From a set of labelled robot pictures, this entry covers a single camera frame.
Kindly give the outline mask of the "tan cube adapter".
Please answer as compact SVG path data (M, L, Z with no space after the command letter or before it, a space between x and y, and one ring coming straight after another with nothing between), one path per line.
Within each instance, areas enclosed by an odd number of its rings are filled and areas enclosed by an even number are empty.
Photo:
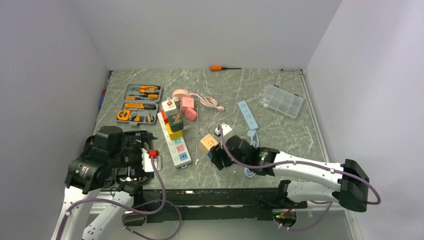
M199 142L199 147L205 154L209 153L213 147L218 145L219 145L219 142L211 134L207 134Z

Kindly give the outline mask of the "light blue power strip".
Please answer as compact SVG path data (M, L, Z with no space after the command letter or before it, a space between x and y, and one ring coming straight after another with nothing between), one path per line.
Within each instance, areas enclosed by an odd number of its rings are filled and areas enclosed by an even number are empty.
M258 129L259 126L258 126L258 124L257 124L257 122L256 122L256 120L255 120L255 118L253 116L253 113L250 110L247 102L245 100L242 100L242 101L239 101L237 103L237 105L238 105L238 107L240 109L240 112L241 112L241 114L242 114L242 116L243 116L243 118L244 118L244 120L245 120L248 128L250 130L256 130L256 129Z

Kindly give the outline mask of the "grey tool tray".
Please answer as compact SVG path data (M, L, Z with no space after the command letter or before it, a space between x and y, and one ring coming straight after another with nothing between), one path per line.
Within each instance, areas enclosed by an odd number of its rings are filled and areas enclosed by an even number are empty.
M155 124L162 93L162 85L129 83L116 112L116 122L131 126Z

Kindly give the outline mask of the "white power strip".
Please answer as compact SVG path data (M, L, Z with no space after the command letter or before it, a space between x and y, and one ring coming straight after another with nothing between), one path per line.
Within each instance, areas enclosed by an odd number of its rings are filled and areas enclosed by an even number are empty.
M171 160L176 169L184 169L192 163L192 158L190 156L189 149L183 137L177 138L175 140L170 140L170 138L167 137L167 126L169 126L169 124L166 123L164 114L162 114L162 112L163 111L161 110L157 114L157 120L160 124L160 129L164 135L164 139L167 144Z

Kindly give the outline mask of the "clear plastic screw box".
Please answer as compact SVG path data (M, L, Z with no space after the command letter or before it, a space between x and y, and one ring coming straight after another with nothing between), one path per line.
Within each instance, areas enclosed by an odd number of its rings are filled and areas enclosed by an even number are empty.
M279 88L277 85L269 85L265 88L259 105L282 116L295 119L304 102L304 98L297 94Z

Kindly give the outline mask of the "black tool case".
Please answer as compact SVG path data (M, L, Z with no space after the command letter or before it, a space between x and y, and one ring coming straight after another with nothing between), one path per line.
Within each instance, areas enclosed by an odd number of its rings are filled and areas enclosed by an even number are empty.
M109 168L100 180L100 186L102 189L111 188L118 182L117 172L120 169L133 169L138 178L145 176L142 149L149 150L156 139L146 130L123 131L118 126L103 126L87 138L80 156Z

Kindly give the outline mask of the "pink round socket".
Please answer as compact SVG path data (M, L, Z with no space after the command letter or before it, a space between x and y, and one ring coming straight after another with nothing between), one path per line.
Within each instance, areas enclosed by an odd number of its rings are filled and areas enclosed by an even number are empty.
M190 92L186 89L176 89L171 94L171 98L177 106L181 104L183 97L190 97Z

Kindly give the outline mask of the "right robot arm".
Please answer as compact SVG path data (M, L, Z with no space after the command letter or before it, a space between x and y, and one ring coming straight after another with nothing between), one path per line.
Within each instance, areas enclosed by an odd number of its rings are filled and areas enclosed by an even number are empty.
M283 209L316 201L363 213L370 204L370 179L352 159L344 163L309 160L274 148L255 148L236 135L213 143L206 152L218 170L237 164L259 176L281 177L274 196L256 197L266 207Z

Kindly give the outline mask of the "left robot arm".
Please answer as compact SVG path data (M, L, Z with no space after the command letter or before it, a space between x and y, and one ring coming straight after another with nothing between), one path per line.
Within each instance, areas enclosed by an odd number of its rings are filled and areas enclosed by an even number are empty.
M146 130L103 126L88 137L67 169L54 240L94 240L114 217L144 203L142 182L154 178L155 136Z

